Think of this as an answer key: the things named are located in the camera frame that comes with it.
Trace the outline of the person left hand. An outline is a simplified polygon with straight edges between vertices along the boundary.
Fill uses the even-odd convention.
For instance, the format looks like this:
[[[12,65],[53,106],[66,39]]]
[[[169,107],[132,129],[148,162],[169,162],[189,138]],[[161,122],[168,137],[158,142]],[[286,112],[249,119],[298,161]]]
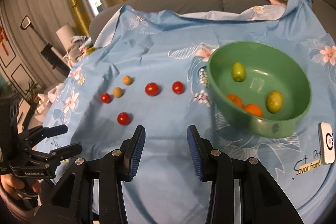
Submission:
[[[1,186],[9,197],[14,200],[20,200],[21,198],[17,194],[17,189],[23,189],[25,184],[14,175],[5,174],[1,175]]]

